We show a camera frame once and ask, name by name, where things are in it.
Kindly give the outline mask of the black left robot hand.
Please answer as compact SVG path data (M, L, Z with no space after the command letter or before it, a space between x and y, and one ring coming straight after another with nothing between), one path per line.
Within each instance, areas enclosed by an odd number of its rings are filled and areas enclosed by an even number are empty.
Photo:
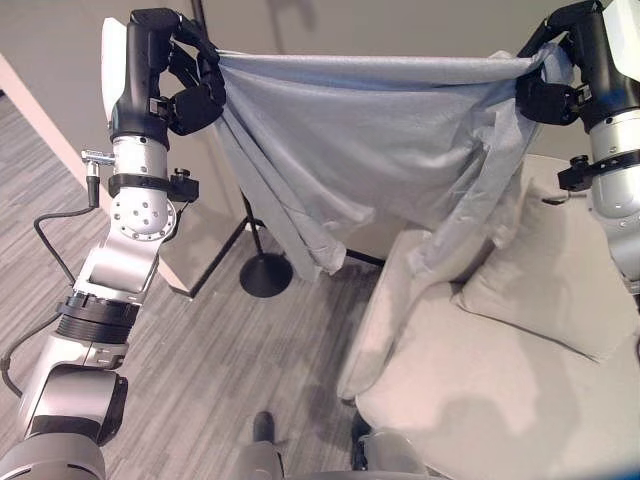
M175 10L133 10L126 24L105 18L101 88L110 139L141 136L168 147L169 132L211 125L226 104L219 61L197 22Z

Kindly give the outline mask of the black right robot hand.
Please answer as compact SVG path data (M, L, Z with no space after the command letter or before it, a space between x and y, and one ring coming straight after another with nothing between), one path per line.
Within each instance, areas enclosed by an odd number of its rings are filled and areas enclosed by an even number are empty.
M581 119L589 133L597 124L639 107L639 82L614 64L599 1L581 1L547 16L518 56L531 57L544 44L562 36L559 43L570 65L580 70L581 84L574 88L552 80L537 67L516 82L516 105L529 120L566 126Z

